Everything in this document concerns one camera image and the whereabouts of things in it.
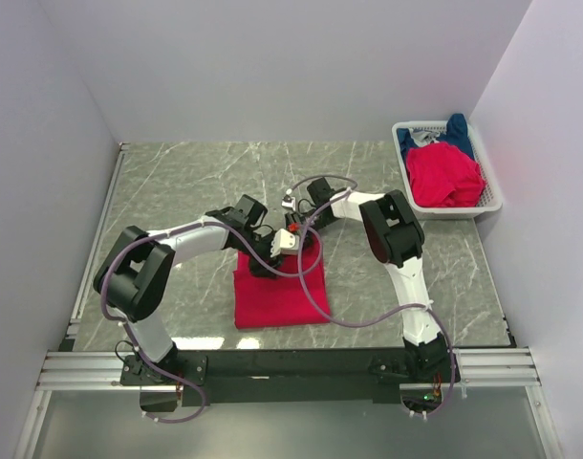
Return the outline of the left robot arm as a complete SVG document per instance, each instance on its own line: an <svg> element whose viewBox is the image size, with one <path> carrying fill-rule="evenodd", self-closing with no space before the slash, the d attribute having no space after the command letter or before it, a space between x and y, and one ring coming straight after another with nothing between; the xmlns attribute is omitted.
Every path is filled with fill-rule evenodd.
<svg viewBox="0 0 583 459"><path fill-rule="evenodd" d="M94 278L102 314L124 328L142 372L156 384L182 374L178 347L158 313L174 267L202 254L233 249L248 256L258 278L282 275L281 255L273 255L275 232L260 234L267 208L247 194L232 207L215 209L172 229L125 228Z"/></svg>

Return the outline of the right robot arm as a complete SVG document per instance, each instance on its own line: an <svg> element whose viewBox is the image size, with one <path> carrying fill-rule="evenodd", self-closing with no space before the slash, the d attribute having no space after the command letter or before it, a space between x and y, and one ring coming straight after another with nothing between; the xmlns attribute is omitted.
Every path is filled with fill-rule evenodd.
<svg viewBox="0 0 583 459"><path fill-rule="evenodd" d="M303 248L309 230L319 230L340 219L360 222L373 256L389 274L399 306L359 323L334 318L314 300L301 273L299 281L305 296L321 316L345 328L366 328L401 314L408 376L425 382L437 374L442 376L442 366L446 364L449 383L454 384L457 365L452 339L432 308L423 274L425 236L407 199L399 190L359 192L357 182L348 177L344 180L350 185L335 190L328 183L331 177L328 174L304 179L288 188L282 199L287 215L296 217L301 225L298 248Z"/></svg>

